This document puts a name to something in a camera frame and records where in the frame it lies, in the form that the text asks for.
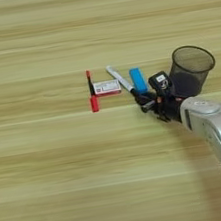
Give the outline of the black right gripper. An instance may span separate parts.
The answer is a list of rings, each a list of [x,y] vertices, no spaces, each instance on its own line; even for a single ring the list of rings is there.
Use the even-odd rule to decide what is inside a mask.
[[[171,120],[181,122],[180,107],[184,99],[181,97],[167,96],[158,97],[157,94],[147,91],[147,93],[134,93],[135,101],[141,106],[144,113],[152,110],[161,121]]]

